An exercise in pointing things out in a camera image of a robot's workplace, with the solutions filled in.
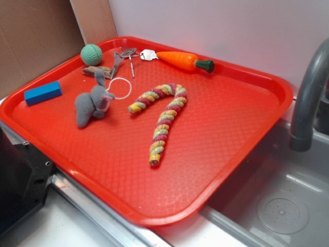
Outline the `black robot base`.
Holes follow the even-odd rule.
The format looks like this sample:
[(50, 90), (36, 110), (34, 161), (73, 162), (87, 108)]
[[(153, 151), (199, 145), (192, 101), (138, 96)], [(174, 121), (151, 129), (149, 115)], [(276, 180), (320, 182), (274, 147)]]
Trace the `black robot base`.
[(53, 171), (37, 147), (13, 144), (1, 130), (1, 236), (44, 206)]

